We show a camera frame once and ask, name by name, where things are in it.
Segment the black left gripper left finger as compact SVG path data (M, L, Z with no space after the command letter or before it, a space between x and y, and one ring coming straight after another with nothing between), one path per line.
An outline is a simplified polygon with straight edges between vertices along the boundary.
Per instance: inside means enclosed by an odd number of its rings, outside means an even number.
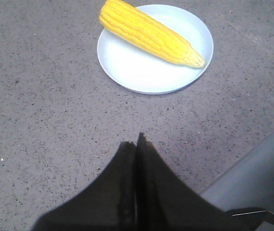
M122 142L101 174L80 194L41 216L35 231L133 231L136 146Z

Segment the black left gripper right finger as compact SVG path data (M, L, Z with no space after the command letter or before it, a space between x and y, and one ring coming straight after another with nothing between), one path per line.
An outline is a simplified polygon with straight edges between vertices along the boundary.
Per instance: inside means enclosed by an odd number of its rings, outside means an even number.
M136 153L139 231L254 231L257 225L228 214L201 198L139 134Z

